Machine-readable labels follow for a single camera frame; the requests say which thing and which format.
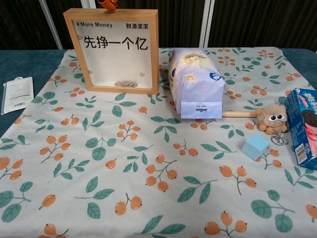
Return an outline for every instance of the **barcode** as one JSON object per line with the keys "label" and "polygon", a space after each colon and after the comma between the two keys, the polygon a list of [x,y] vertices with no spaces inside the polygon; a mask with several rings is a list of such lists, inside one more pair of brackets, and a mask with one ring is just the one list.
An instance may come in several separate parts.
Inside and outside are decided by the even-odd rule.
{"label": "barcode", "polygon": [[301,144],[300,146],[298,146],[295,149],[295,153],[296,153],[298,164],[302,163],[303,161],[305,161],[307,159],[304,144]]}
{"label": "barcode", "polygon": [[18,103],[18,104],[14,104],[15,107],[18,107],[18,106],[22,106],[24,105],[25,103]]}

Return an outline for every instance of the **googly eyes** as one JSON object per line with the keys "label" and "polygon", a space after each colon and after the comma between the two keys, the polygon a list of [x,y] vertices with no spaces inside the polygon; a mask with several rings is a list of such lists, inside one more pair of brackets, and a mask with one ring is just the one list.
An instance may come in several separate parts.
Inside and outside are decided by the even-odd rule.
{"label": "googly eyes", "polygon": [[282,114],[278,114],[277,116],[276,115],[270,115],[269,116],[269,121],[275,121],[275,120],[282,120],[284,119],[284,116]]}

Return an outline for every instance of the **brown plush toy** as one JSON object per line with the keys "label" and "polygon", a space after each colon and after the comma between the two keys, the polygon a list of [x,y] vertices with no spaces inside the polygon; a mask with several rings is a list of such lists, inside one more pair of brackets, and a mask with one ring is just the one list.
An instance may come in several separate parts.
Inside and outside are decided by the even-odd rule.
{"label": "brown plush toy", "polygon": [[256,109],[259,129],[267,134],[281,133],[287,130],[286,107],[284,105],[270,105]]}

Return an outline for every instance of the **blue box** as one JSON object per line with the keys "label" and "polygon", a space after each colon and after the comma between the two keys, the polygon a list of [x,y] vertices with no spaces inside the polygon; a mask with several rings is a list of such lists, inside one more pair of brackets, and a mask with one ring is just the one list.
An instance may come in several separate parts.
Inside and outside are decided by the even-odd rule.
{"label": "blue box", "polygon": [[242,151],[253,160],[257,160],[267,150],[268,145],[268,140],[259,134],[254,134],[249,139],[247,139]]}
{"label": "blue box", "polygon": [[317,92],[295,88],[285,100],[297,164],[317,170]]}

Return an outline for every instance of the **wooden picture frame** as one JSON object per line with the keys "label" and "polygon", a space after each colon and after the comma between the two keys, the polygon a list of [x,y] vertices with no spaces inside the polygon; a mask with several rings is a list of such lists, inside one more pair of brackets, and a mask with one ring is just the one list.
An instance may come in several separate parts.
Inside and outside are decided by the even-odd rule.
{"label": "wooden picture frame", "polygon": [[158,93],[158,10],[71,8],[64,18],[89,91]]}

